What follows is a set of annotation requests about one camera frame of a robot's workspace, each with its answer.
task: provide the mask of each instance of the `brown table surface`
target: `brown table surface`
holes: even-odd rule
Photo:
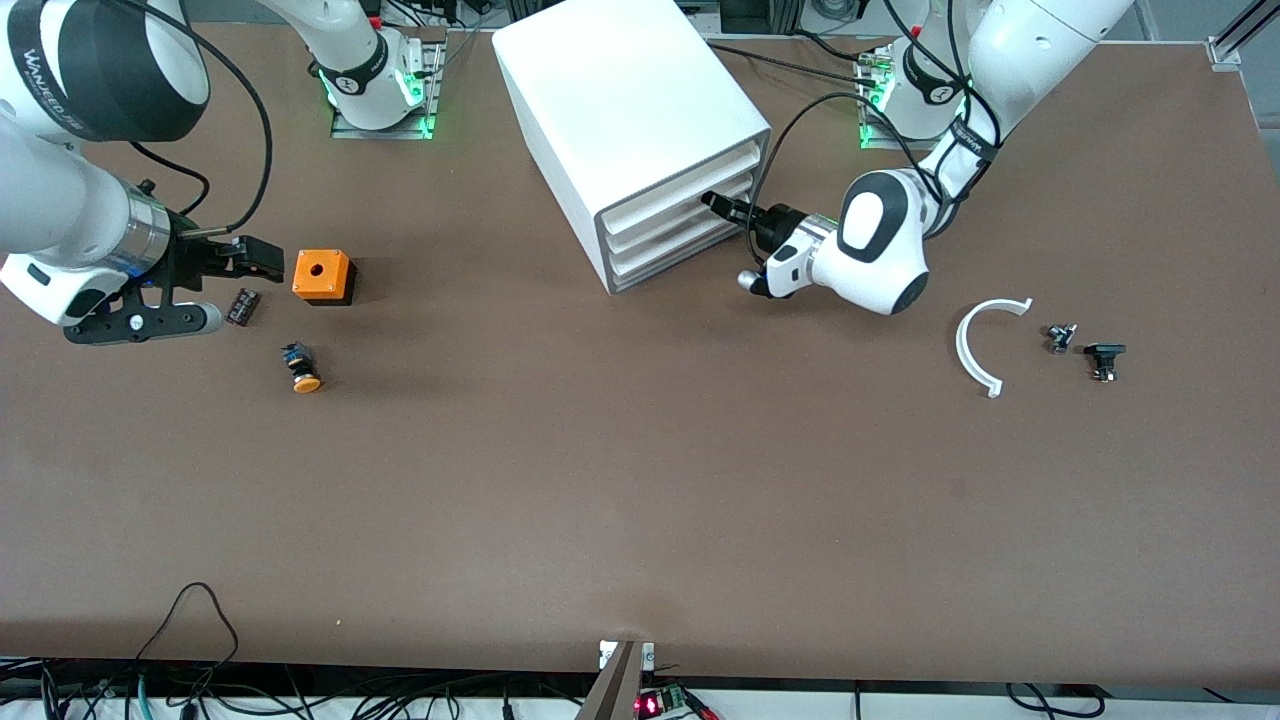
[[[358,302],[210,282],[224,307],[266,290],[250,328],[83,348],[0,293],[0,653],[132,656],[202,579],[244,660],[589,670],[636,637],[690,675],[1280,687],[1280,192],[1203,47],[1100,49],[882,318],[742,292],[740,241],[607,296],[488,37],[451,65],[436,140],[406,143],[330,141],[288,28],[206,32],[273,113],[247,231],[346,249]],[[833,87],[726,64],[774,128]],[[207,224],[260,163],[212,73],[164,149],[212,178]],[[850,106],[808,115],[764,200],[835,213],[901,164],[856,135]],[[174,206],[195,190],[90,155]],[[1036,300],[972,328],[998,400],[954,350],[991,297]],[[1064,322],[1129,345],[1119,382],[1044,351]],[[296,340],[324,392],[291,391]],[[156,655],[225,647],[201,600]]]

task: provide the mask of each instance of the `white curved plastic part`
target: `white curved plastic part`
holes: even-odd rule
[[[987,370],[978,365],[978,361],[973,359],[973,352],[969,350],[969,322],[973,316],[983,310],[1004,310],[1005,313],[1012,313],[1014,315],[1023,315],[1032,309],[1032,299],[1028,297],[1027,302],[1019,302],[1016,300],[1005,300],[997,297],[996,300],[988,300],[986,302],[979,302],[969,314],[960,320],[960,327],[956,328],[956,355],[960,356],[960,364],[964,369],[973,375],[973,379],[987,386],[987,397],[1000,397],[1000,389],[1004,387],[1004,382],[992,375]]]

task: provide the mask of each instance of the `black cable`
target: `black cable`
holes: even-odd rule
[[[193,178],[196,182],[200,183],[200,195],[197,195],[196,199],[191,201],[191,205],[187,205],[186,208],[179,210],[178,211],[179,215],[186,217],[187,213],[191,213],[196,208],[200,208],[200,204],[204,202],[206,197],[209,197],[209,178],[206,178],[205,176],[197,173],[196,170],[192,170],[186,165],[179,165],[178,163],[174,163],[168,158],[157,155],[148,147],[143,146],[141,142],[129,142],[129,147],[133,147],[134,150],[141,152],[142,156],[145,156],[147,160],[151,160],[152,163],[159,163],[160,165],[164,165],[165,168],[169,168],[175,173],[182,173],[188,178]]]
[[[928,172],[924,170],[924,168],[920,167],[920,163],[916,161],[914,155],[911,155],[911,149],[906,143],[906,140],[897,132],[897,128],[893,127],[893,123],[891,123],[890,119],[884,117],[884,113],[882,113],[879,108],[877,108],[870,100],[863,97],[861,95],[855,95],[852,92],[828,92],[827,95],[823,95],[817,100],[813,100],[804,108],[801,108],[800,111],[796,113],[794,118],[791,118],[791,122],[788,122],[786,127],[782,128],[782,132],[778,135],[777,142],[773,143],[773,150],[769,151],[769,156],[764,161],[764,168],[760,170],[760,179],[759,182],[755,183],[755,188],[751,191],[751,201],[748,205],[746,220],[745,220],[746,247],[748,250],[751,251],[751,256],[755,258],[755,261],[762,266],[764,265],[764,260],[759,256],[759,254],[755,252],[755,245],[751,242],[751,222],[753,217],[755,215],[755,208],[759,204],[760,191],[764,190],[764,181],[768,179],[769,169],[773,167],[773,159],[777,156],[778,149],[782,147],[782,142],[786,141],[787,135],[791,132],[791,128],[794,128],[795,124],[800,122],[800,118],[803,118],[805,113],[813,110],[814,108],[822,105],[823,102],[827,102],[828,100],[835,100],[837,97],[849,97],[850,100],[861,104],[864,108],[867,108],[868,111],[874,114],[884,124],[884,127],[893,136],[893,140],[897,142],[899,147],[902,149],[902,152],[906,155],[908,161],[911,163],[911,168],[920,177],[920,182],[924,184],[924,188],[928,191],[929,196],[933,197],[936,201],[938,201],[940,205],[942,204],[942,196],[940,192],[941,187],[936,186],[936,183],[938,182],[937,178],[931,176]]]
[[[859,78],[859,77],[854,77],[854,76],[842,76],[840,73],[832,73],[832,72],[828,72],[828,70],[819,70],[818,68],[810,68],[808,65],[797,65],[795,63],[788,63],[786,60],[780,60],[777,58],[769,58],[768,55],[760,55],[759,53],[751,53],[750,50],[739,50],[737,47],[730,47],[727,45],[718,45],[716,42],[708,42],[707,46],[710,47],[712,50],[719,50],[721,53],[731,53],[733,55],[741,55],[744,58],[750,58],[753,60],[759,60],[762,63],[769,63],[771,65],[778,65],[780,68],[788,68],[788,69],[792,69],[792,70],[796,70],[796,72],[809,73],[812,76],[818,76],[818,77],[824,77],[824,78],[831,78],[831,79],[838,79],[841,82],[849,82],[849,83],[852,83],[852,85],[861,85],[861,86],[865,86],[865,87],[872,87],[872,86],[876,85],[876,81],[873,81],[870,78]]]
[[[996,111],[991,109],[991,105],[987,102],[987,99],[969,86],[968,78],[963,77],[959,72],[952,70],[946,63],[940,60],[938,56],[933,54],[933,51],[925,47],[924,44],[920,42],[918,37],[915,37],[911,29],[906,27],[906,23],[902,22],[902,17],[897,14],[897,10],[893,8],[892,0],[884,0],[884,9],[888,10],[888,15],[890,18],[892,18],[893,24],[897,26],[899,32],[901,32],[902,36],[906,37],[906,40],[911,44],[911,47],[914,47],[918,53],[928,58],[952,82],[961,86],[965,91],[966,97],[972,97],[973,100],[975,100],[979,105],[982,105],[982,109],[986,110],[988,115],[991,115],[991,124],[996,133],[996,142],[993,142],[992,145],[996,147],[1001,147],[1005,143],[1005,138],[1004,133],[1000,129],[1000,118],[996,117]],[[957,46],[952,40],[952,49],[956,47]]]
[[[819,36],[815,32],[809,32],[809,31],[804,29],[803,27],[797,27],[795,29],[795,33],[799,35],[800,37],[808,37],[809,40],[817,42],[818,47],[822,47],[828,55],[832,55],[835,58],[840,58],[841,60],[847,60],[850,63],[856,63],[858,61],[858,55],[854,55],[851,53],[841,53],[840,50],[836,50],[835,47],[832,47],[831,45],[828,45],[827,41],[822,38],[822,36]]]
[[[1036,696],[1036,700],[1039,701],[1039,705],[1032,705],[1029,702],[1025,702],[1016,694],[1014,694],[1015,685],[1024,685],[1027,689],[1032,691],[1032,694]],[[1005,683],[1005,692],[1009,694],[1009,700],[1014,701],[1014,705],[1016,705],[1018,707],[1021,707],[1023,710],[1030,710],[1032,712],[1043,712],[1048,717],[1048,720],[1055,720],[1059,715],[1061,715],[1062,717],[1078,717],[1080,720],[1089,720],[1107,711],[1107,701],[1102,696],[1097,696],[1094,698],[1098,701],[1098,706],[1096,708],[1088,712],[1076,712],[1074,710],[1062,710],[1061,707],[1053,707],[1052,705],[1048,703],[1048,700],[1044,698],[1044,693],[1042,693],[1039,688],[1037,688],[1032,683]]]
[[[430,9],[430,8],[420,8],[419,3],[415,3],[413,0],[404,0],[404,4],[408,5],[412,9],[412,12],[417,13],[419,15],[430,15],[433,18],[440,18],[442,20],[445,20],[445,22],[458,23],[458,26],[462,27],[462,29],[467,28],[467,23],[460,20],[458,18],[451,18],[449,15],[445,15],[444,13],[438,13],[438,12]],[[479,14],[479,15],[486,15],[486,14],[489,14],[490,10],[485,10],[484,13],[476,13],[476,14]]]
[[[1215,691],[1212,691],[1210,688],[1201,688],[1201,689],[1204,691],[1204,692],[1207,692],[1208,694],[1216,697],[1217,700],[1220,700],[1222,702],[1233,702],[1233,703],[1235,702],[1234,700],[1226,697],[1225,694],[1222,694],[1220,692],[1215,692]]]
[[[293,671],[289,670],[288,664],[284,665],[284,674],[289,676],[289,684],[293,685],[293,694],[298,696],[298,702],[302,703],[302,710],[307,712],[307,720],[316,720],[316,716],[311,712],[311,707],[307,706],[307,698],[302,697],[302,691],[298,688],[298,683],[293,679]]]
[[[559,689],[557,689],[557,688],[554,688],[554,687],[552,687],[552,685],[549,685],[547,683],[539,682],[538,687],[543,688],[544,691],[550,692],[552,694],[559,696],[561,698],[567,700],[567,701],[572,702],[573,705],[576,705],[579,707],[582,706],[582,701],[580,701],[576,697],[573,697],[573,696],[571,696],[571,694],[568,694],[566,692],[562,692],[562,691],[559,691]]]
[[[271,179],[271,159],[274,152],[271,141],[271,119],[266,115],[266,105],[262,104],[262,97],[257,94],[257,90],[253,87],[253,83],[248,81],[248,77],[244,76],[244,73],[236,65],[236,63],[232,61],[230,58],[228,58],[221,50],[214,46],[212,42],[205,40],[204,36],[191,29],[184,23],[172,18],[164,10],[160,10],[154,5],[140,3],[138,0],[115,0],[115,1],[122,5],[133,8],[140,13],[150,14],[157,20],[168,24],[169,27],[177,29],[182,35],[191,38],[196,45],[200,45],[206,53],[209,53],[219,63],[221,63],[223,67],[225,67],[227,70],[232,73],[233,77],[236,77],[236,79],[241,83],[241,86],[244,87],[244,91],[248,92],[250,100],[253,101],[253,106],[257,108],[257,115],[262,120],[262,176],[259,179],[257,191],[253,193],[252,202],[250,202],[248,209],[234,223],[218,228],[193,231],[193,234],[197,237],[212,237],[216,234],[230,234],[236,232],[237,229],[243,227],[244,223],[250,220],[250,218],[253,217],[253,213],[257,213],[259,205],[262,204],[262,196],[266,195],[266,184]]]
[[[356,683],[353,685],[348,685],[348,687],[346,687],[346,688],[343,688],[343,689],[340,689],[340,691],[338,691],[338,692],[335,692],[333,694],[325,696],[325,697],[323,697],[323,698],[320,698],[317,701],[307,702],[307,703],[305,703],[305,707],[312,707],[312,708],[314,707],[319,707],[319,706],[321,706],[321,705],[324,705],[326,702],[332,702],[332,701],[334,701],[334,700],[337,700],[339,697],[346,696],[351,691],[355,691],[357,688],[364,688],[364,687],[370,685],[372,683],[379,683],[379,682],[384,682],[384,680],[398,680],[397,685],[403,685],[407,680],[421,679],[421,678],[428,678],[428,676],[433,676],[433,674],[431,673],[406,673],[406,674],[399,674],[399,675],[381,675],[381,676],[378,676],[378,678],[369,678],[367,680],[361,680],[361,682],[358,682],[358,683]],[[239,706],[232,705],[230,702],[228,702],[227,700],[221,698],[220,696],[218,696],[214,692],[209,693],[209,696],[215,702],[218,702],[219,705],[221,705],[227,710],[230,710],[232,712],[239,712],[242,715],[251,715],[251,716],[256,716],[256,717],[276,717],[276,716],[280,716],[280,715],[298,715],[300,717],[302,717],[301,711],[303,710],[303,707],[293,707],[293,706],[288,705],[287,702],[282,701],[279,697],[276,697],[276,696],[274,696],[271,693],[260,691],[260,689],[257,689],[257,688],[255,688],[252,685],[242,685],[242,684],[236,684],[236,683],[210,683],[207,687],[209,688],[227,688],[227,689],[234,689],[234,691],[242,691],[242,692],[244,692],[244,691],[252,692],[252,693],[256,693],[256,694],[259,694],[259,696],[261,696],[261,697],[264,697],[266,700],[274,701],[276,705],[279,705],[283,708],[283,710],[255,710],[255,708],[251,708],[251,707],[239,707]],[[387,694],[392,694],[390,693],[390,688],[388,688],[385,692],[387,692]]]
[[[133,0],[123,0],[123,1],[132,3]],[[214,665],[214,667],[225,665],[227,662],[230,661],[230,659],[236,657],[236,653],[239,651],[239,634],[236,632],[236,626],[232,625],[232,621],[227,619],[227,612],[223,611],[223,603],[218,601],[218,593],[214,592],[214,588],[209,587],[207,583],[196,580],[193,583],[187,583],[186,585],[182,587],[180,591],[178,591],[178,594],[173,598],[173,605],[169,606],[169,612],[166,612],[164,620],[160,621],[160,626],[156,628],[154,633],[151,633],[151,637],[147,638],[147,642],[142,643],[142,647],[138,650],[138,653],[133,656],[134,666],[137,666],[137,664],[142,660],[142,656],[146,655],[148,650],[151,650],[151,646],[157,639],[160,639],[160,635],[163,635],[164,632],[169,629],[169,623],[173,621],[174,614],[178,612],[178,603],[180,603],[182,598],[187,596],[187,592],[189,592],[193,588],[200,588],[205,591],[206,594],[209,594],[209,600],[212,601],[214,603],[214,612],[218,614],[218,619],[221,620],[223,626],[227,628],[227,633],[230,634],[232,637],[232,651],[227,653],[227,657],[219,660]]]
[[[45,711],[45,720],[58,720],[58,687],[52,685],[52,676],[45,661],[40,662],[40,705]]]
[[[413,24],[416,24],[417,27],[426,27],[426,23],[422,22],[422,18],[420,18],[417,13],[415,13],[413,10],[406,8],[404,5],[397,3],[396,0],[387,0],[387,4],[399,10],[406,18],[412,20]]]

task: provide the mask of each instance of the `orange box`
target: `orange box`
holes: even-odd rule
[[[311,305],[351,305],[356,264],[342,250],[302,250],[293,268],[293,295]]]

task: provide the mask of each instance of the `white robotic arm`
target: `white robotic arm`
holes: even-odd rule
[[[357,0],[261,1],[306,41],[352,126],[387,128],[422,104],[419,41],[375,31]],[[180,0],[148,4],[186,24]],[[77,151],[82,141],[179,140],[195,127],[209,77],[186,33],[125,0],[0,0],[0,282],[14,295],[73,342],[141,342],[220,327],[212,305],[173,304],[174,287],[283,279],[278,247],[200,237],[148,190]],[[161,306],[142,305],[142,287],[160,287]]]
[[[946,229],[1014,127],[1130,4],[992,1],[969,41],[966,68],[974,94],[986,102],[964,101],[920,172],[877,170],[854,181],[838,222],[786,205],[756,210],[748,219],[741,202],[708,193],[704,201],[713,211],[754,228],[760,247],[771,252],[760,272],[744,272],[739,284],[765,297],[820,284],[874,313],[905,310],[928,282],[924,240]]]

